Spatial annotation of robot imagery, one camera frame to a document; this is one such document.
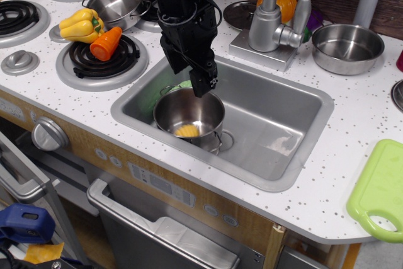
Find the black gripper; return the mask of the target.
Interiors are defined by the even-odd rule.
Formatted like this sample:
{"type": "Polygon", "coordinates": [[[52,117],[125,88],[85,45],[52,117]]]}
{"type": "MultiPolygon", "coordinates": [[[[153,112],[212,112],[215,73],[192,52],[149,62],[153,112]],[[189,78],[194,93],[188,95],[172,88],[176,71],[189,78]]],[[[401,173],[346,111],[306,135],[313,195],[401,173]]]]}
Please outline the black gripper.
{"type": "Polygon", "coordinates": [[[187,67],[194,95],[201,98],[216,88],[218,70],[211,49],[217,36],[214,5],[200,1],[193,15],[179,20],[158,13],[162,30],[161,46],[175,74],[187,67]]]}

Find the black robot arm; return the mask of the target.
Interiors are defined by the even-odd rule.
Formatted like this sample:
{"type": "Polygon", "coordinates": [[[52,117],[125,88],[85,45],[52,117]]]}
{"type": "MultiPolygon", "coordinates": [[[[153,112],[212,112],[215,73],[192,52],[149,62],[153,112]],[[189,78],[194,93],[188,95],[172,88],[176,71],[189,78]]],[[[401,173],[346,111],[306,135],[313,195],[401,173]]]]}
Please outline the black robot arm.
{"type": "Polygon", "coordinates": [[[212,42],[222,12],[213,0],[156,0],[160,44],[175,74],[190,68],[195,96],[215,89],[218,70],[212,42]]]}

